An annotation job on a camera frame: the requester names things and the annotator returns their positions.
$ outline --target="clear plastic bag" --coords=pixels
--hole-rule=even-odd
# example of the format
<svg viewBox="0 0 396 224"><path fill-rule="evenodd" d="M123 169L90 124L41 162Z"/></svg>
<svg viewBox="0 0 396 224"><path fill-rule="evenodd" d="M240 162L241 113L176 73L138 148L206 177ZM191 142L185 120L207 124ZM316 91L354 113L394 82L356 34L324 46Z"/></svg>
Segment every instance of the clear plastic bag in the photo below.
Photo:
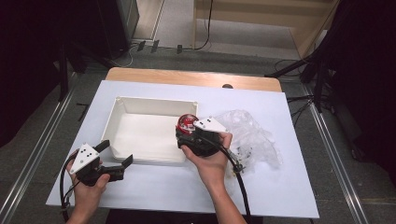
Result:
<svg viewBox="0 0 396 224"><path fill-rule="evenodd" d="M254 172L257 161L265 161L272 167L282 164L272 134L245 110L233 110L215 117L233 134L230 150L245 167L244 172Z"/></svg>

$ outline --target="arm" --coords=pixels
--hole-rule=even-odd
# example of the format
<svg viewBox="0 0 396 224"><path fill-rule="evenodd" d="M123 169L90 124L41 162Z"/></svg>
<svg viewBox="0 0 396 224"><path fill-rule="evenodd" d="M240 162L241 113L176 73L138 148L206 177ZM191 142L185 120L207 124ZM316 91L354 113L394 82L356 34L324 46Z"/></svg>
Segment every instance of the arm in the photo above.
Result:
<svg viewBox="0 0 396 224"><path fill-rule="evenodd" d="M73 161L67 164L67 172L70 171L73 165ZM70 175L73 181L73 185L76 185L78 180L76 175ZM106 184L110 179L110 175L101 175L93 187L86 186L79 183L74 188L75 193L75 208L69 220L68 224L82 224L88 223L93 213L96 211L101 196L106 190Z"/></svg>
<svg viewBox="0 0 396 224"><path fill-rule="evenodd" d="M226 148L230 147L232 138L233 136L230 133L220 134L220 140ZM186 146L182 146L181 149L186 154L187 159L197 166L198 173L212 198L218 222L220 224L246 223L225 188L226 156L219 151L210 157L201 158L195 156Z"/></svg>

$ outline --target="red object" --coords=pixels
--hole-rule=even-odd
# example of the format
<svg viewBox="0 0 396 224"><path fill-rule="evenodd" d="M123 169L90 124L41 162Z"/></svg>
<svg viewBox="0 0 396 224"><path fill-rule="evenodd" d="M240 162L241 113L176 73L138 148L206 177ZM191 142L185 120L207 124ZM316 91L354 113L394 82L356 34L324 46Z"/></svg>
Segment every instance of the red object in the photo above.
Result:
<svg viewBox="0 0 396 224"><path fill-rule="evenodd" d="M177 128L181 130L183 133L191 134L195 131L194 122L197 121L198 118L192 114L182 115L177 122Z"/></svg>

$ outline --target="white tray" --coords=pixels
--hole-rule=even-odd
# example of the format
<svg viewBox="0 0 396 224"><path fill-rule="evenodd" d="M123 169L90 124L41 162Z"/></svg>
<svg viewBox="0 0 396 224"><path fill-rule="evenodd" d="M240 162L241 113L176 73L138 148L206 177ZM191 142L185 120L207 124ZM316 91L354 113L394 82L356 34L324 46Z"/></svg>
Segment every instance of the white tray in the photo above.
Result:
<svg viewBox="0 0 396 224"><path fill-rule="evenodd" d="M113 157L134 163L184 162L177 147L176 125L183 114L196 115L198 103L117 97L102 140L110 141Z"/></svg>

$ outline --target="hand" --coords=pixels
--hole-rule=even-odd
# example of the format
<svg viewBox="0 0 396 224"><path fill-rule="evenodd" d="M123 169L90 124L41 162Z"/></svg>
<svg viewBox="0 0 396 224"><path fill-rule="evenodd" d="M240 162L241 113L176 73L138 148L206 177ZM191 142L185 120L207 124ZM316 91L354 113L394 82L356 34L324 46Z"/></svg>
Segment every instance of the hand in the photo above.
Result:
<svg viewBox="0 0 396 224"><path fill-rule="evenodd" d="M70 172L74 161L67 164L67 172ZM73 185L76 185L78 180L76 175L70 175ZM110 175L101 175L92 187L79 183L74 188L75 193L75 209L72 216L67 223L88 223L90 217L96 211L101 196L106 190L106 184L110 179Z"/></svg>
<svg viewBox="0 0 396 224"><path fill-rule="evenodd" d="M220 142L225 148L229 148L233 135L231 133L220 133ZM224 187L225 169L227 167L227 157L220 151L209 157L197 157L191 149L181 146L187 159L198 168L198 173L209 189Z"/></svg>

